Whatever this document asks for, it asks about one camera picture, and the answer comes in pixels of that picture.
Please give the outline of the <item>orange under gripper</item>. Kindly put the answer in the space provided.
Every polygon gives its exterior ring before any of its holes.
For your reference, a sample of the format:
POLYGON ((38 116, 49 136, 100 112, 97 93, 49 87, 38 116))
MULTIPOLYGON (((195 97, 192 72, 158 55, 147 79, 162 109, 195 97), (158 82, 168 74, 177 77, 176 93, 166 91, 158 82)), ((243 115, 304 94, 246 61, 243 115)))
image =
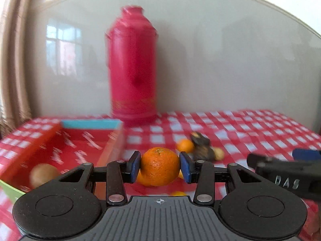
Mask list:
POLYGON ((142 174, 141 170, 139 170, 136 182, 145 187, 154 187, 153 181, 147 175, 142 174))

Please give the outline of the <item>dark chestnut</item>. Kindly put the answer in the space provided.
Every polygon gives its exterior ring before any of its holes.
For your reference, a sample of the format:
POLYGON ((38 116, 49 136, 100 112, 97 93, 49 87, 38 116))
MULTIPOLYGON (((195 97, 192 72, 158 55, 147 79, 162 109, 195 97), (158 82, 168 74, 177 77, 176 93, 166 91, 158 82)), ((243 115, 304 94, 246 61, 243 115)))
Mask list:
POLYGON ((192 132, 190 140, 195 146, 209 146, 211 144, 210 139, 203 136, 200 132, 192 132))

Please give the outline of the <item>brown kiwi fruit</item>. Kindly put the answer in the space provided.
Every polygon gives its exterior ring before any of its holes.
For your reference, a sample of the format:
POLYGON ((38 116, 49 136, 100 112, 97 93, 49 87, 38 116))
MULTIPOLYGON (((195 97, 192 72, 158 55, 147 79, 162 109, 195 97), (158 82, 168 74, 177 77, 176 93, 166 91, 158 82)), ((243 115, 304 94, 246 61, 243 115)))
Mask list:
POLYGON ((40 163, 33 167, 29 174, 30 185, 37 188, 60 175, 60 171, 47 163, 40 163))

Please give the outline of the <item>dark chestnut cracked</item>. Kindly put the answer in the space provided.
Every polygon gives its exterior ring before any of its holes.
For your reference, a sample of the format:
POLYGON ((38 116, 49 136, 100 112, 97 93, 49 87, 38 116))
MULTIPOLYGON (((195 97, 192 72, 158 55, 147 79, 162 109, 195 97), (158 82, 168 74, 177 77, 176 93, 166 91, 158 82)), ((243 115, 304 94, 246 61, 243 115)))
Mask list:
POLYGON ((199 145, 193 152, 193 160, 205 160, 212 162, 215 160, 214 150, 210 146, 199 145))

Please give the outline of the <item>red thermos flask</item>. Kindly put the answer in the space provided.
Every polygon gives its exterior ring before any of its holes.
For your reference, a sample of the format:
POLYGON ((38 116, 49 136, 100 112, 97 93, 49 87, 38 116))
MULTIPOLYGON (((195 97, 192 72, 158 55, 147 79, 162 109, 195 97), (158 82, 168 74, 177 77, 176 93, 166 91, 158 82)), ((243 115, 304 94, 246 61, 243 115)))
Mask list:
POLYGON ((143 8, 127 5, 106 33, 111 114, 125 126, 155 120, 157 31, 143 8))

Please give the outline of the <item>beige curtain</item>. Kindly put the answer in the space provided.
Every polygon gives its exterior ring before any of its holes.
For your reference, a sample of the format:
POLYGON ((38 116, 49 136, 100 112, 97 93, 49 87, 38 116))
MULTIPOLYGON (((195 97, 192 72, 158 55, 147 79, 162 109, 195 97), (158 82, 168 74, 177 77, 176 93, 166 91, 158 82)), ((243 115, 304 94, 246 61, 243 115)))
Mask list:
POLYGON ((1 137, 32 118, 24 72, 31 0, 1 0, 1 137))

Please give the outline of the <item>small orange on table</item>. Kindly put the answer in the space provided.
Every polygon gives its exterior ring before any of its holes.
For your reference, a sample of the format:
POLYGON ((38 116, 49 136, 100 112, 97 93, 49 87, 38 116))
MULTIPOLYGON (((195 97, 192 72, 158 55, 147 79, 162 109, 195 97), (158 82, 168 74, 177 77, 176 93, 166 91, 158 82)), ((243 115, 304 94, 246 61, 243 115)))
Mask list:
POLYGON ((185 138, 177 142, 176 149, 179 152, 192 153, 195 149, 195 145, 190 139, 185 138))

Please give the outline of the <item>small yellow kumquat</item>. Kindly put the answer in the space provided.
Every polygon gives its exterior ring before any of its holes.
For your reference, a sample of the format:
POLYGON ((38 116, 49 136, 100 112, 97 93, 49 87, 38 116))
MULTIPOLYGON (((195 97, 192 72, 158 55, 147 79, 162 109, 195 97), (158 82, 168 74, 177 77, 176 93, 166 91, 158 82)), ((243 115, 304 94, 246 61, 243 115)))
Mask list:
POLYGON ((214 152, 214 159, 216 161, 221 161, 225 158, 225 153, 221 148, 213 147, 213 152, 214 152))

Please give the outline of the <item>red cardboard box tray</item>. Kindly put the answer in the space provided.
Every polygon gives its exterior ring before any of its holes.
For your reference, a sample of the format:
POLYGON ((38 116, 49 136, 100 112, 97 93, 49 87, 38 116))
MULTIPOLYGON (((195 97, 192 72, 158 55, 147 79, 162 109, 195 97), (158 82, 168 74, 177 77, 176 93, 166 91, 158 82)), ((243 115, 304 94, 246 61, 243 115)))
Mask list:
POLYGON ((105 166, 121 158, 124 142, 117 119, 31 120, 1 140, 1 190, 15 202, 32 189, 36 165, 49 164, 61 174, 86 162, 105 166))

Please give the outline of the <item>large orange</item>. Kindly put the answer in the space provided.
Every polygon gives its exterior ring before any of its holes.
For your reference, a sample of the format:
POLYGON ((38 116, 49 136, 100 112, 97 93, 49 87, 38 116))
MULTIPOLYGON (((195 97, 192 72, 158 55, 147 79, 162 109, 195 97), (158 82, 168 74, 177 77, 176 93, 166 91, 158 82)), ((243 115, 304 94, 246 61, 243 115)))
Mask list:
POLYGON ((180 159, 170 149, 153 147, 141 156, 140 170, 153 181, 154 187, 166 186, 178 178, 180 159))

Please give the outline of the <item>red white checkered tablecloth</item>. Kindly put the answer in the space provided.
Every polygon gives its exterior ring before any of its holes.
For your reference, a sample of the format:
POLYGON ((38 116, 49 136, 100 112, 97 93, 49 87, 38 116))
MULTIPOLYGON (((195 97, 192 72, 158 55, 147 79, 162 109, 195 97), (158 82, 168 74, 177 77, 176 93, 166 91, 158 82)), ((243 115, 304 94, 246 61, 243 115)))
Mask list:
MULTIPOLYGON (((225 158, 215 163, 218 167, 233 162, 246 166, 250 153, 291 160, 296 148, 320 149, 318 134, 271 110, 169 112, 158 115, 149 125, 124 125, 125 142, 120 159, 128 160, 134 151, 145 153, 153 147, 176 151, 177 142, 189 139, 192 132, 202 133, 210 139, 212 147, 224 151, 225 158)), ((13 202, 1 190, 1 240, 21 237, 12 217, 12 206, 13 202)))

